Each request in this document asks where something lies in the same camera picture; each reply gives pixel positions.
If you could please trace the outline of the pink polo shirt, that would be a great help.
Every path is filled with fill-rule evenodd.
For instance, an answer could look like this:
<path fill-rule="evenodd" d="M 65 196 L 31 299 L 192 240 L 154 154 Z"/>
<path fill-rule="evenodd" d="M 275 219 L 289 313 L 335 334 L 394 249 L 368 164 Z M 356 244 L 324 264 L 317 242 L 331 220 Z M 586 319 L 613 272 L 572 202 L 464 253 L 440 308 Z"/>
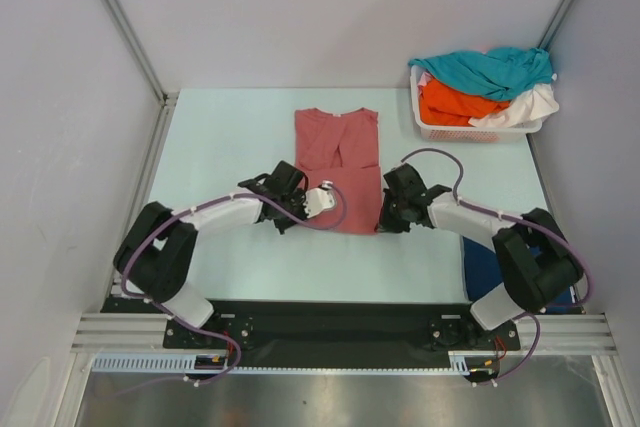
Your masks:
<path fill-rule="evenodd" d="M 382 206 L 378 113 L 297 110 L 294 127 L 295 166 L 312 185 L 330 181 L 344 194 L 347 215 L 336 230 L 374 235 Z"/>

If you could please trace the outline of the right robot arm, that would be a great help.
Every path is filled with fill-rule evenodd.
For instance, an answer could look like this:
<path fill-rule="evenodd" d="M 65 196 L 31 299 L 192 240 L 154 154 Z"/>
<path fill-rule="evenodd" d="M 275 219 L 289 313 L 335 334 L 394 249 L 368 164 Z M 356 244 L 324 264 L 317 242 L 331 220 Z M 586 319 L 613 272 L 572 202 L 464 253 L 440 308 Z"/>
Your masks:
<path fill-rule="evenodd" d="M 403 164 L 386 182 L 378 230 L 405 233 L 412 226 L 455 233 L 494 252 L 501 282 L 472 302 L 461 323 L 463 340 L 484 348 L 503 323 L 536 314 L 586 276 L 586 268 L 551 214 L 540 208 L 516 215 L 465 200 L 456 187 L 427 187 Z"/>

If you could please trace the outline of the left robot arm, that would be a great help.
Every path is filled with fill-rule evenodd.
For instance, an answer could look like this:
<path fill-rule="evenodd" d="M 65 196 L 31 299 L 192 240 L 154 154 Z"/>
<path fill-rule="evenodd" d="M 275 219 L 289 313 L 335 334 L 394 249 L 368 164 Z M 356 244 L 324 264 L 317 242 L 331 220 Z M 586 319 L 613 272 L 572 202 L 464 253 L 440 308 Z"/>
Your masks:
<path fill-rule="evenodd" d="M 173 210 L 148 203 L 113 259 L 123 293 L 185 321 L 185 332 L 197 345 L 214 344 L 221 334 L 215 308 L 187 280 L 199 235 L 264 221 L 284 232 L 297 219 L 308 218 L 308 188 L 308 176 L 281 161 L 272 173 L 242 181 L 230 193 L 194 207 Z"/>

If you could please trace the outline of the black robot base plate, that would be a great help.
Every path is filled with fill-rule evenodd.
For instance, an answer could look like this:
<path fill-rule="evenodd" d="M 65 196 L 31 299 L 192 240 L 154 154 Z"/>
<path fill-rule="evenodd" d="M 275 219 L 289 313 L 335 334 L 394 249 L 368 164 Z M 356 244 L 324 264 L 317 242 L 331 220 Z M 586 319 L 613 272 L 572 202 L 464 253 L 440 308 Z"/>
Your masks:
<path fill-rule="evenodd" d="M 222 301 L 195 333 L 171 320 L 162 345 L 200 352 L 237 342 L 244 368 L 427 369 L 453 351 L 483 357 L 515 353 L 521 343 L 508 321 L 485 330 L 466 304 Z"/>

